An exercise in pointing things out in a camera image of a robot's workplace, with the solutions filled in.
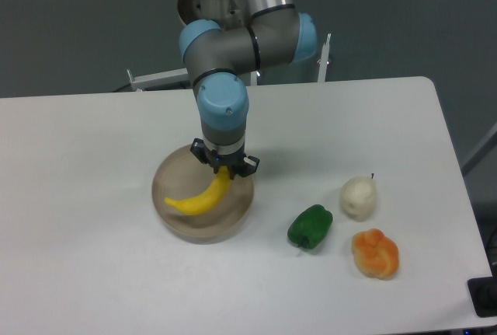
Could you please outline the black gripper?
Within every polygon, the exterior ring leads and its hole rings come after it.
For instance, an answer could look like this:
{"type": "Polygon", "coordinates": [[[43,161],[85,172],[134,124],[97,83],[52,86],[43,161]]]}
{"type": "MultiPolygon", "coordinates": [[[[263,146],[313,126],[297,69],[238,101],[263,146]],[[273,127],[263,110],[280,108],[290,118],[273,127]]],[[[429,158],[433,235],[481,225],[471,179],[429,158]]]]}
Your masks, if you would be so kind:
{"type": "Polygon", "coordinates": [[[216,145],[206,138],[195,138],[189,150],[202,164],[208,165],[214,174],[218,173],[218,167],[227,166],[231,180],[236,176],[251,176],[259,166],[257,157],[245,155],[244,138],[230,145],[216,145]]]}

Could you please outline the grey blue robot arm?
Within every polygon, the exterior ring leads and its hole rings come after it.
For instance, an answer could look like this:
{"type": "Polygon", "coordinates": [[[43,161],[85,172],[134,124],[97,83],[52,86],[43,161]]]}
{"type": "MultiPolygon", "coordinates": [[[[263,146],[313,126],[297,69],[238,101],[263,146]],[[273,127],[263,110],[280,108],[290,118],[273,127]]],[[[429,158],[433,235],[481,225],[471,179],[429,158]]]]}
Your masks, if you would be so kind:
{"type": "Polygon", "coordinates": [[[179,35],[203,132],[190,151],[216,173],[226,167],[231,178],[251,176],[259,165],[245,154],[249,98],[239,76],[305,61],[318,46],[313,19],[293,0],[245,0],[234,11],[225,28],[222,16],[201,6],[179,35]]]}

